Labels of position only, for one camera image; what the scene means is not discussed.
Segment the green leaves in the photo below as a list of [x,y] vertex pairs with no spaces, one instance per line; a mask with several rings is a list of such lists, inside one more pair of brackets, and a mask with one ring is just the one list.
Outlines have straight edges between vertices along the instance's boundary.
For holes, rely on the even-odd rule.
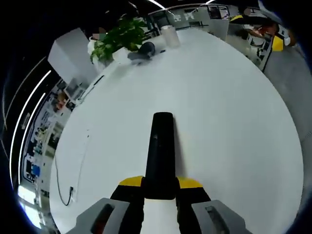
[[146,24],[141,20],[121,18],[118,27],[109,31],[103,40],[95,42],[94,51],[90,55],[91,61],[94,57],[100,61],[109,60],[122,47],[137,51],[137,45],[141,45],[145,38],[142,27],[146,27]]

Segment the white table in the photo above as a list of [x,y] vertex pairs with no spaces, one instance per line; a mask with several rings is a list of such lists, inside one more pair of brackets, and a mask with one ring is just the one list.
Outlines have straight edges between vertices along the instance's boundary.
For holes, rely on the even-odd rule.
[[[61,194],[66,200],[73,186],[75,202],[62,205],[54,164],[50,183],[61,233],[121,180],[145,174],[153,114],[161,111],[175,117],[178,175],[200,181],[255,234],[282,233],[291,225],[303,162],[282,98],[230,45],[196,29],[178,34],[180,48],[146,65],[118,67],[70,116],[56,157]],[[178,233],[174,201],[156,203],[146,202],[141,233]]]

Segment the office desk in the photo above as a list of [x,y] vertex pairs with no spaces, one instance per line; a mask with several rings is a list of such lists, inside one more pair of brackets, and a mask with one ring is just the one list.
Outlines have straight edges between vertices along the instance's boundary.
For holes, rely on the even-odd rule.
[[[284,232],[301,199],[300,143],[282,98],[243,54],[196,29],[181,47],[148,64],[117,66],[71,114],[56,150],[50,206],[61,233],[120,181],[145,174],[152,118],[172,112],[176,173],[201,182],[211,199],[241,215],[256,233]],[[162,38],[153,39],[161,43]],[[174,201],[146,201],[141,233],[179,233]]]

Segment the gray floor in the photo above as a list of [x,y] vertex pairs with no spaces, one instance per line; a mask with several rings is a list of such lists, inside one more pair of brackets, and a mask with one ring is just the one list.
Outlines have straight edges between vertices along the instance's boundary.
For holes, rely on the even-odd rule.
[[[229,28],[226,42],[255,63],[256,50]],[[312,75],[299,46],[271,52],[263,73],[285,101],[296,125],[304,164],[304,187],[301,207],[312,192]]]

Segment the yellow object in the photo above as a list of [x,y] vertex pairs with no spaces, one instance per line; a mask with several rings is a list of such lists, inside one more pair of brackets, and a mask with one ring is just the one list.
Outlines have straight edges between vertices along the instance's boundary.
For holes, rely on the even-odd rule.
[[126,178],[123,181],[121,181],[119,185],[140,187],[142,178],[143,176]]
[[236,19],[240,19],[240,18],[243,18],[243,17],[242,17],[241,15],[234,16],[234,17],[230,20],[230,22],[233,21],[233,20],[236,20]]
[[272,51],[282,51],[284,49],[284,40],[278,36],[274,36]]
[[203,186],[194,179],[188,179],[183,177],[177,177],[179,180],[180,188],[188,189],[188,188],[202,188]]

